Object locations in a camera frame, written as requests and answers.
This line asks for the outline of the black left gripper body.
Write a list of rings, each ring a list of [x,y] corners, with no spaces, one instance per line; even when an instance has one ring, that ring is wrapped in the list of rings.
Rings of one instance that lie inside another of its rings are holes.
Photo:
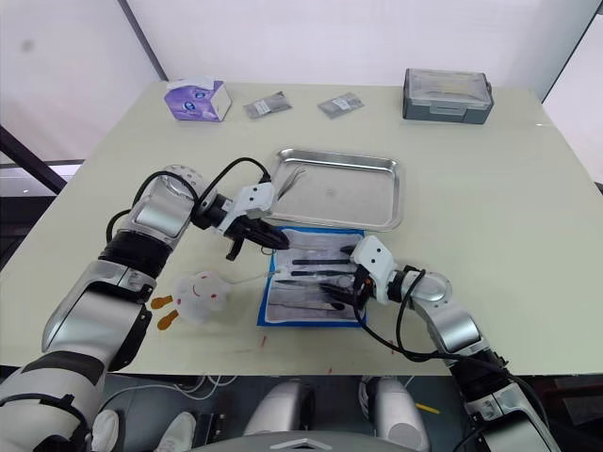
[[[246,215],[236,218],[226,217],[220,222],[223,234],[237,245],[242,245],[245,240],[248,240],[256,245],[266,246],[266,225],[263,219],[250,218]]]

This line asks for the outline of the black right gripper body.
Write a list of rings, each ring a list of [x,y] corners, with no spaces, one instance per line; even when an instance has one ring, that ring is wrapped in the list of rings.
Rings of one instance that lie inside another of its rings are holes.
[[[351,306],[354,309],[364,309],[367,302],[374,295],[374,281],[368,270],[358,265],[353,273],[353,281],[350,288]]]

